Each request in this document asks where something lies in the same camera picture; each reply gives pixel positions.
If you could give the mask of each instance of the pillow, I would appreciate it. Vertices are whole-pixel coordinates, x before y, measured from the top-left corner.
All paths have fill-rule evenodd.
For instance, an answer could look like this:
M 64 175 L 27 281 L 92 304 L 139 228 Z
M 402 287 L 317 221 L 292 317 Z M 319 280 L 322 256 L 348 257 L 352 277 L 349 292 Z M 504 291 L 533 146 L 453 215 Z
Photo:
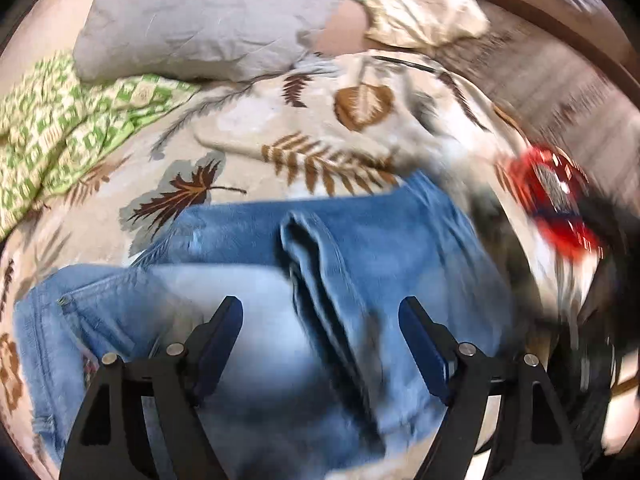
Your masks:
M 340 0 L 94 0 L 76 41 L 80 78 L 156 73 L 243 81 L 286 72 Z

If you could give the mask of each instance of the wrinkled fabric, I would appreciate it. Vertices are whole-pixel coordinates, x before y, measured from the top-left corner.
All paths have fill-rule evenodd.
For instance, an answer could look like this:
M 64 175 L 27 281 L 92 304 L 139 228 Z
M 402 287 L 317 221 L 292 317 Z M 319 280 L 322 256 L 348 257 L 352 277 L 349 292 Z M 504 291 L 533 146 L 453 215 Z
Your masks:
M 340 0 L 94 0 L 74 47 L 80 77 L 157 73 L 246 81 L 286 72 Z
M 198 90 L 153 74 L 84 85 L 69 52 L 36 63 L 0 98 L 0 240 L 36 200 L 67 192 Z
M 236 289 L 212 277 L 185 285 L 193 264 L 274 269 L 290 290 L 249 275 Z M 33 426 L 47 450 L 62 459 L 84 394 L 82 355 L 148 356 L 226 294 L 247 303 L 246 323 L 200 418 L 232 479 L 322 478 L 437 428 L 443 407 L 399 331 L 404 297 L 417 296 L 458 340 L 488 354 L 511 325 L 509 289 L 468 219 L 421 173 L 367 198 L 193 206 L 129 269 L 67 267 L 17 304 Z M 258 322 L 265 313 L 281 322 Z M 282 368 L 260 374 L 261 364 L 273 368 L 273 352 Z M 307 376 L 320 383 L 317 397 L 294 386 Z M 276 406 L 283 399 L 289 418 Z
M 475 0 L 358 0 L 367 7 L 372 40 L 403 48 L 440 46 L 482 36 L 489 21 Z

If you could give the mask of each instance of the green checkered fabric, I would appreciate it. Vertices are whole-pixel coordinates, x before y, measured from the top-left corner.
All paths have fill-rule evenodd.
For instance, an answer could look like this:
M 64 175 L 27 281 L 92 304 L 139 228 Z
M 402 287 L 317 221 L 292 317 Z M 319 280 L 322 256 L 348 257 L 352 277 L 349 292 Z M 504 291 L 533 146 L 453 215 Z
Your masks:
M 157 75 L 85 85 L 70 53 L 37 63 L 0 100 L 0 240 L 36 198 L 66 192 L 127 137 L 197 91 Z

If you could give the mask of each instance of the metal screw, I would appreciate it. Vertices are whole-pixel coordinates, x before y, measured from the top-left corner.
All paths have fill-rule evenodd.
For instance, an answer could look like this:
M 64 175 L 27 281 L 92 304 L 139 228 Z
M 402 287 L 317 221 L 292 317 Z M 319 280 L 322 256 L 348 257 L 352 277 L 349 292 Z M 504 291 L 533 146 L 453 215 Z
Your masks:
M 524 356 L 524 362 L 529 366 L 538 366 L 540 364 L 540 360 L 533 354 L 527 354 Z
M 118 360 L 118 354 L 114 354 L 113 352 L 107 352 L 102 356 L 102 364 L 105 366 L 109 366 L 114 364 Z
M 460 353 L 462 355 L 467 355 L 469 357 L 471 357 L 472 355 L 476 355 L 476 347 L 471 343 L 460 343 L 458 350 L 460 350 Z
M 184 345 L 182 343 L 171 343 L 166 348 L 167 355 L 180 355 L 184 351 Z

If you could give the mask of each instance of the blue jeans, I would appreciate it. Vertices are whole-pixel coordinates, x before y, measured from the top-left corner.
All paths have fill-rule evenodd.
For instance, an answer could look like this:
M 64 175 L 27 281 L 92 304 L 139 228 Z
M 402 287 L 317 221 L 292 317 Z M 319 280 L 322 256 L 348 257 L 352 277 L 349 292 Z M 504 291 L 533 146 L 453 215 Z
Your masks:
M 322 478 L 437 428 L 443 408 L 399 331 L 404 297 L 487 354 L 511 325 L 468 219 L 421 173 L 386 195 L 194 206 L 131 268 L 67 267 L 17 305 L 34 430 L 53 457 L 82 401 L 83 355 L 148 356 L 227 294 L 245 325 L 199 415 L 232 479 Z M 160 442 L 152 412 L 147 423 Z

